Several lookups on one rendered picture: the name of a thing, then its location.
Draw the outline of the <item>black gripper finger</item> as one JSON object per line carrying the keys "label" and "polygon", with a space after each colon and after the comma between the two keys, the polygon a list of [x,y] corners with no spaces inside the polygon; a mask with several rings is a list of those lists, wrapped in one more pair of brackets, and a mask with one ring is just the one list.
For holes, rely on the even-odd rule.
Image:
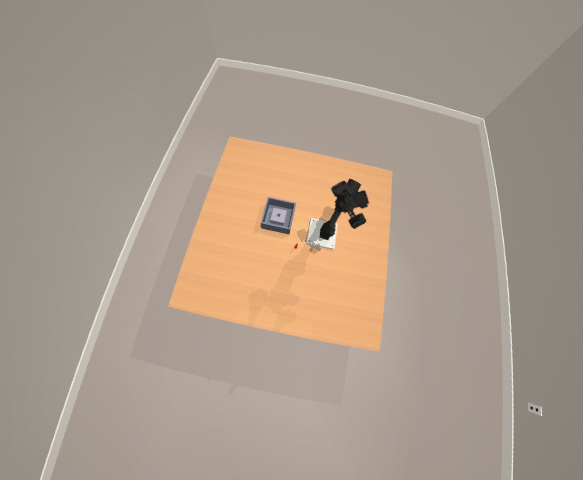
{"label": "black gripper finger", "polygon": [[336,197],[349,197],[348,192],[350,191],[347,184],[342,185],[341,187],[334,190]]}
{"label": "black gripper finger", "polygon": [[[356,217],[354,217],[354,218],[350,219],[350,220],[349,220],[349,222],[350,222],[351,226],[355,226],[355,225],[357,225],[357,224],[361,223],[361,222],[362,222],[362,221],[364,221],[364,220],[365,220],[365,216],[364,216],[364,214],[363,214],[363,213],[361,213],[361,214],[359,214],[358,216],[356,216]],[[356,223],[356,224],[355,224],[355,223]]]}

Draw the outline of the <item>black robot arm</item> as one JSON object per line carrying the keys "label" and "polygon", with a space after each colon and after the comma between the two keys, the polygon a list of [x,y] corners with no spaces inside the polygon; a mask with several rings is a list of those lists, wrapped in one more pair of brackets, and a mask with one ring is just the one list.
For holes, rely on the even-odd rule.
{"label": "black robot arm", "polygon": [[[349,179],[347,185],[350,189],[350,191],[348,192],[349,197],[352,196],[353,200],[357,205],[355,208],[357,207],[367,208],[370,203],[366,191],[363,190],[358,192],[361,187],[361,184],[353,179]],[[342,213],[342,210],[339,207],[339,204],[337,203],[340,199],[341,197],[337,197],[335,201],[336,203],[335,204],[336,207],[334,209],[335,212],[333,213],[331,219],[324,223],[323,226],[321,227],[319,236],[320,238],[328,240],[330,236],[332,237],[333,235],[335,235],[336,222]]]}

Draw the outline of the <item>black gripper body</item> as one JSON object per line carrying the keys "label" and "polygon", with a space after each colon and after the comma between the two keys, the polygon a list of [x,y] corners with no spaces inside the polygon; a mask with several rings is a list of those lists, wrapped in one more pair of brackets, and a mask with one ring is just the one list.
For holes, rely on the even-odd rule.
{"label": "black gripper body", "polygon": [[[334,193],[334,190],[337,190],[337,188],[341,187],[341,186],[342,186],[342,185],[344,185],[344,184],[347,184],[347,183],[346,183],[346,181],[341,181],[341,182],[339,182],[338,184],[336,184],[334,187],[332,187],[332,189],[331,189],[331,190],[332,190],[332,191],[333,191],[333,193]],[[334,193],[334,195],[335,195],[335,193]],[[335,197],[336,197],[336,195],[335,195]],[[353,209],[354,209],[354,208],[355,208],[357,205],[356,205],[355,201],[353,200],[352,196],[350,196],[350,197],[341,197],[341,199],[340,199],[340,200],[339,200],[337,203],[339,204],[339,207],[341,208],[342,212],[344,212],[344,213],[348,213],[348,215],[349,215],[350,219],[352,219],[352,218],[354,218],[354,217],[358,216],[359,214],[361,214],[361,213],[359,213],[359,214],[355,215],[355,213],[354,213]],[[350,213],[350,212],[351,212],[351,213]],[[353,217],[351,216],[351,214],[352,214],[352,216],[353,216]],[[349,219],[349,220],[350,220],[350,219]],[[349,220],[348,220],[348,221],[349,221]],[[350,226],[351,226],[351,228],[352,228],[352,229],[355,229],[355,228],[357,228],[357,227],[361,226],[362,224],[366,223],[366,221],[367,221],[367,220],[366,220],[366,218],[365,218],[365,220],[364,220],[364,221],[362,221],[361,223],[359,223],[359,224],[357,224],[357,225],[355,225],[355,226],[351,226],[351,224],[350,224]]]}

